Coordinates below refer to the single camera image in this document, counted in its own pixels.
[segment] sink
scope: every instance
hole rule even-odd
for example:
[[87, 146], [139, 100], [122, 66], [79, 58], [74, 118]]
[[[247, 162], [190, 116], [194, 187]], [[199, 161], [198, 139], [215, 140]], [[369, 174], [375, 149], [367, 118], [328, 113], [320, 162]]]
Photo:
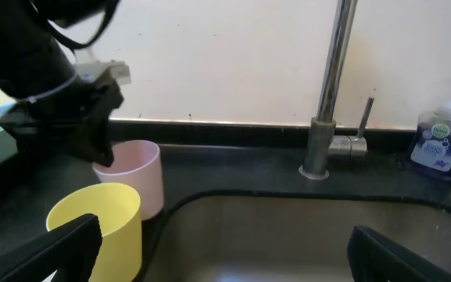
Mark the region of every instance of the sink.
[[168, 220], [145, 281], [353, 281], [347, 244], [369, 226], [451, 273], [451, 214], [420, 204], [213, 196]]

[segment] yellow bowl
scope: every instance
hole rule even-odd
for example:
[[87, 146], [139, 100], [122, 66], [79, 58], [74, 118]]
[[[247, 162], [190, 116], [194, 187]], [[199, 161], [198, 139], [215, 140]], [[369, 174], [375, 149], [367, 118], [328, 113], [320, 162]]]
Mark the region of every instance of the yellow bowl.
[[139, 193], [120, 183], [85, 187], [52, 208], [46, 229], [53, 230], [86, 213], [99, 217], [102, 230], [102, 246], [89, 281], [132, 281], [142, 265]]

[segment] green logo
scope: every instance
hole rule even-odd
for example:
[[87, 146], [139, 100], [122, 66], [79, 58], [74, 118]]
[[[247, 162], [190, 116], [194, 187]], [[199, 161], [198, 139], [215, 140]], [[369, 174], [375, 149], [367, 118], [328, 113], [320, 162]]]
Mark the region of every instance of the green logo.
[[432, 135], [438, 138], [445, 138], [450, 134], [450, 128], [448, 125], [437, 124], [433, 125], [431, 128]]

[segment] faucet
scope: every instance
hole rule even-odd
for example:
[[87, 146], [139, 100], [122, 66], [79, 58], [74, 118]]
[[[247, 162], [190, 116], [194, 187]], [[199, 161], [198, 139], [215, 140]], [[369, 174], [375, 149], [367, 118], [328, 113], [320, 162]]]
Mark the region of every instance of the faucet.
[[328, 155], [363, 156], [367, 151], [363, 133], [373, 105], [372, 97], [366, 104], [358, 134], [356, 136], [334, 136], [335, 102], [357, 3], [358, 0], [338, 0], [337, 3], [318, 114], [311, 119], [308, 148], [304, 164], [299, 168], [299, 172], [309, 179], [323, 180], [328, 177]]

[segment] plastic bottle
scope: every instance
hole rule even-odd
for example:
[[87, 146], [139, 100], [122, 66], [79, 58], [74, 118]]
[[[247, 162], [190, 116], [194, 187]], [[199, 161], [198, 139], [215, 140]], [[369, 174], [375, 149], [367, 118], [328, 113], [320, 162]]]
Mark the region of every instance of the plastic bottle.
[[451, 101], [419, 115], [417, 133], [404, 164], [430, 177], [451, 181]]

